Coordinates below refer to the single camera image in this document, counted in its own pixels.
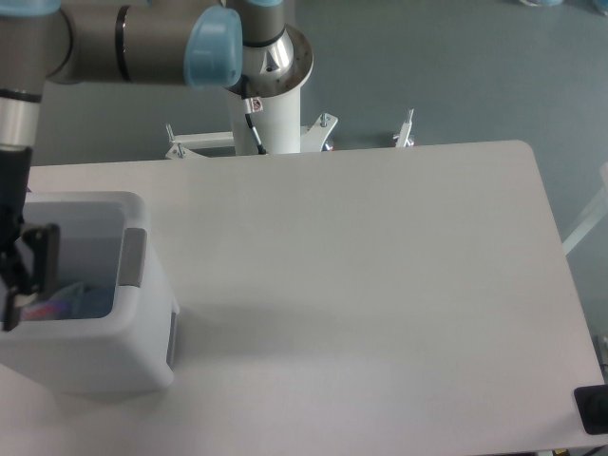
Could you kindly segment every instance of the metal bracket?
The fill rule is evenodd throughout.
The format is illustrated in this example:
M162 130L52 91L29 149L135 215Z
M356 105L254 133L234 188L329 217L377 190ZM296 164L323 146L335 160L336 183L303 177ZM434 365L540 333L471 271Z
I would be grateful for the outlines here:
M324 152L333 150L333 145L329 142L330 135L338 125L339 119L332 114L324 112L307 131L302 134L300 151Z
M410 109L406 121L401 125L401 131L398 135L393 135L392 140L395 141L395 147L412 147L414 146L414 138L411 136L411 128L413 127L414 110Z
M323 113L312 126L303 126L300 151L322 152L333 150L329 137L337 124L337 117ZM175 136L169 123L166 125L166 129L171 148L165 157L171 160L205 158L194 150L233 147L235 145L235 138L231 131Z
M603 187L589 201L566 231L563 251L568 255L585 236L608 214L608 163L600 169Z

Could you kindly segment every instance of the white plastic bin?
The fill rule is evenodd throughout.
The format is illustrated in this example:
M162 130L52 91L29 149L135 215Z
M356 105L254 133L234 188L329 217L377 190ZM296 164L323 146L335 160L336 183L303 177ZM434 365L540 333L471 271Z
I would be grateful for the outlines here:
M131 193L30 194L24 217L60 226L60 285L114 286L114 300L99 318L23 321L1 332L0 363L60 391L168 387L180 309L150 241L143 200Z

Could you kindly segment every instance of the black object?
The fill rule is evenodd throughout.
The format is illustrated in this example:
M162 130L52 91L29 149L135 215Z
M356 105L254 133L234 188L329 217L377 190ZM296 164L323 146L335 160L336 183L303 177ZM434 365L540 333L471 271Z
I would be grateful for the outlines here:
M26 225L23 219L30 163L29 148L0 150L0 278L7 287L3 331L12 331L19 324L20 298L47 298L57 278L59 227ZM19 238L33 253L31 272L15 246Z
M42 95L27 93L19 90L11 90L9 88L0 88L0 98L9 98L19 102L41 103Z
M602 451L603 449L605 449L606 446L598 446L597 448L593 448L589 451L587 451L585 454L583 454L582 456L593 456L594 454L599 453L600 451Z
M124 58L124 26L126 21L126 14L129 11L129 6L121 7L118 11L118 17L116 18L116 28L114 30L114 46L116 48L116 60L118 62L118 68L123 76L123 80L126 83L132 83L131 77L129 76L129 70L126 66L126 59Z
M282 31L280 31L276 36L273 36L272 38L269 38L268 40L265 41L245 41L243 40L243 45L246 46L247 48L266 48L269 45L273 45L274 43L276 43L281 36L283 36L283 33L285 33L285 28L283 28Z
M243 74L242 77L240 78L240 98L242 100L247 99L247 81L248 81L247 76L245 76ZM245 121L247 122L247 126L251 130L251 134L254 138L254 143L256 143L257 154L258 155L268 155L268 151L262 145L262 140L260 139L259 135L257 134L256 127L254 126L254 123L251 120L251 114L247 114L247 113L245 114Z
M608 434L608 385L574 390L580 419L590 435Z

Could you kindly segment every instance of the blue object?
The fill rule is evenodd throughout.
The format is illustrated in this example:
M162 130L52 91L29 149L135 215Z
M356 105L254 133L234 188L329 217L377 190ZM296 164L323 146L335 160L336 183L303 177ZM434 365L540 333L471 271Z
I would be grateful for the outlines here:
M46 16L60 7L61 0L0 0L0 16Z
M86 320L108 316L114 307L114 291L114 287L106 287L85 292L73 318Z
M194 25L183 59L183 78L192 87L233 86L243 67L243 32L233 9L211 7Z
M283 0L247 0L247 3L258 7L275 7L283 3Z
M23 321L69 320L80 308L85 284L74 283L55 293L48 301L31 304L21 311Z

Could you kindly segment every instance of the white table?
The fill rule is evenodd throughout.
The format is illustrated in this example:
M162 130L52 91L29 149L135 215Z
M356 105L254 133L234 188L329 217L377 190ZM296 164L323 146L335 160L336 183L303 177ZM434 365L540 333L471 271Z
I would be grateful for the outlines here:
M521 142L36 168L128 190L181 304L165 392L0 369L11 456L477 455L597 446L602 382Z

